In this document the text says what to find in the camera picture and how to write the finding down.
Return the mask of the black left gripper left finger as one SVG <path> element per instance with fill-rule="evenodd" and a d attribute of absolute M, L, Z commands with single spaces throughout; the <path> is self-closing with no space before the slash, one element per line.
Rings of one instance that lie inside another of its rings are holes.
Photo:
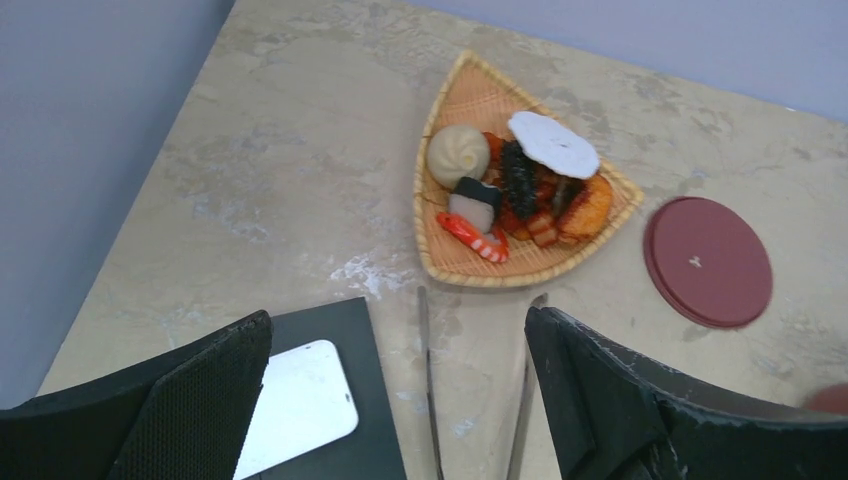
<path fill-rule="evenodd" d="M 1 413 L 4 479 L 231 479 L 272 346 L 257 311 Z"/>

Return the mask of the black spiky sea cucumber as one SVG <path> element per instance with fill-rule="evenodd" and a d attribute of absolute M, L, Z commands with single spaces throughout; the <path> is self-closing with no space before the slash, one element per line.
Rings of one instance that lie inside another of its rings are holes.
<path fill-rule="evenodd" d="M 537 211 L 535 163 L 525 155 L 517 140 L 507 141 L 500 151 L 500 177 L 505 198 L 522 221 Z"/>

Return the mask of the white steamed bun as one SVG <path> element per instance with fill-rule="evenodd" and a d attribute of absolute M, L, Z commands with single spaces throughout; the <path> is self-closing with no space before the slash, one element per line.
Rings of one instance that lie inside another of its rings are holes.
<path fill-rule="evenodd" d="M 462 177 L 481 180 L 488 169 L 491 152 L 488 140 L 477 128 L 448 125 L 430 140 L 426 166 L 441 186 L 453 189 Z"/>

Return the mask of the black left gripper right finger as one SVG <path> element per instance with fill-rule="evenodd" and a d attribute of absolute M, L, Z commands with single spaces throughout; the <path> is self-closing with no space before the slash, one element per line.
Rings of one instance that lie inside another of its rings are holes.
<path fill-rule="evenodd" d="M 565 479 L 843 479 L 847 420 L 691 377 L 564 312 L 525 336 Z"/>

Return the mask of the steel food tongs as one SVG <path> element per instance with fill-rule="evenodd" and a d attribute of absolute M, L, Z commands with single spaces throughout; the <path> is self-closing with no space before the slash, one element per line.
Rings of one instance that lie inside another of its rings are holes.
<path fill-rule="evenodd" d="M 427 415 L 429 419 L 429 431 L 431 435 L 433 459 L 435 465 L 435 478 L 439 480 L 444 480 L 445 474 L 441 455 L 441 445 L 438 430 L 438 413 L 436 409 L 434 395 L 434 382 L 431 362 L 429 304 L 427 297 L 427 289 L 425 286 L 421 285 L 417 287 L 416 299 L 421 351 L 422 357 L 425 362 L 425 399 Z M 521 376 L 521 390 L 520 397 L 517 403 L 515 427 L 511 443 L 509 462 L 505 475 L 506 479 L 520 479 L 522 474 L 524 473 L 524 460 L 529 433 L 529 422 L 532 413 L 535 390 L 538 386 L 538 378 L 528 343 L 525 343 L 525 352 L 523 354 L 522 359 L 523 370 Z"/>

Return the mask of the white black sushi piece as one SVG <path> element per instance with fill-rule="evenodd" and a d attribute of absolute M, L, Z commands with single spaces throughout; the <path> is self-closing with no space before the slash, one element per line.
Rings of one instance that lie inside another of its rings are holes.
<path fill-rule="evenodd" d="M 448 200 L 448 212 L 468 220 L 478 231 L 489 234 L 497 220 L 502 192 L 473 177 L 461 177 Z"/>

